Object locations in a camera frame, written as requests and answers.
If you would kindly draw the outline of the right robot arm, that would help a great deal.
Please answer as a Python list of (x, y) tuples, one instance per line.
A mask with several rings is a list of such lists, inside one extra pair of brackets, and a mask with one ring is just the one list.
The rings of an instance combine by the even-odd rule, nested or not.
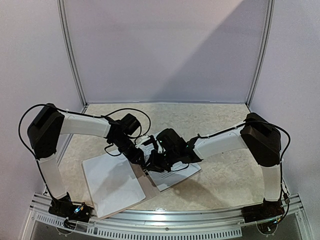
[(259, 206), (262, 218), (269, 218), (278, 210), (282, 197), (282, 134), (291, 143), (290, 134), (282, 127), (270, 123), (251, 112), (245, 120), (227, 129), (207, 135), (197, 135), (188, 141), (172, 128), (158, 133), (153, 149), (146, 161), (149, 171), (170, 172), (175, 163), (199, 163), (211, 156), (247, 149), (262, 170), (265, 201)]

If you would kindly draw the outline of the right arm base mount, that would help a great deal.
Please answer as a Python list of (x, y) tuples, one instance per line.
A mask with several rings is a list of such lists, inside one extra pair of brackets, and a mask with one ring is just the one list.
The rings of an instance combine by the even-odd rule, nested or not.
[(264, 199), (263, 203), (242, 207), (241, 215), (245, 223), (273, 220), (273, 224), (279, 224), (287, 216), (289, 209), (289, 201), (283, 204), (281, 200), (267, 201)]

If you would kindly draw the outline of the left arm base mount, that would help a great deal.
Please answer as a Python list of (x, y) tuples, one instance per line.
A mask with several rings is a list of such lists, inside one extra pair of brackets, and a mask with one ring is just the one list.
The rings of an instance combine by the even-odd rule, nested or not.
[(62, 217), (70, 221), (79, 221), (84, 223), (89, 222), (92, 211), (93, 208), (84, 202), (75, 204), (68, 198), (52, 200), (48, 209), (48, 213), (51, 215)]

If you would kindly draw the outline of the brown paper folder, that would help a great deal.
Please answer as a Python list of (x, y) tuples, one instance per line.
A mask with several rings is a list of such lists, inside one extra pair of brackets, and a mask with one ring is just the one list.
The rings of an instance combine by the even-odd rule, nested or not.
[(161, 194), (141, 167), (128, 160), (118, 163), (109, 173), (105, 173), (95, 193), (98, 200), (93, 200), (94, 209), (100, 220), (134, 208)]

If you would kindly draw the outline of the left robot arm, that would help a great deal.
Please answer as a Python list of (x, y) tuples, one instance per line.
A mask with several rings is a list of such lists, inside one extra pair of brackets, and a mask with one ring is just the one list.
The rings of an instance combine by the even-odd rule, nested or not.
[(138, 139), (145, 137), (140, 132), (142, 126), (138, 118), (127, 113), (121, 119), (113, 119), (112, 113), (94, 116), (56, 107), (53, 103), (39, 103), (27, 109), (21, 120), (32, 110), (39, 108), (35, 118), (26, 130), (27, 140), (22, 136), (22, 123), (18, 123), (18, 137), (23, 146), (33, 155), (43, 183), (55, 209), (63, 216), (74, 213), (74, 205), (63, 184), (57, 161), (57, 146), (61, 136), (80, 135), (105, 139), (108, 145), (115, 146), (132, 164), (146, 165), (142, 150), (137, 146)]

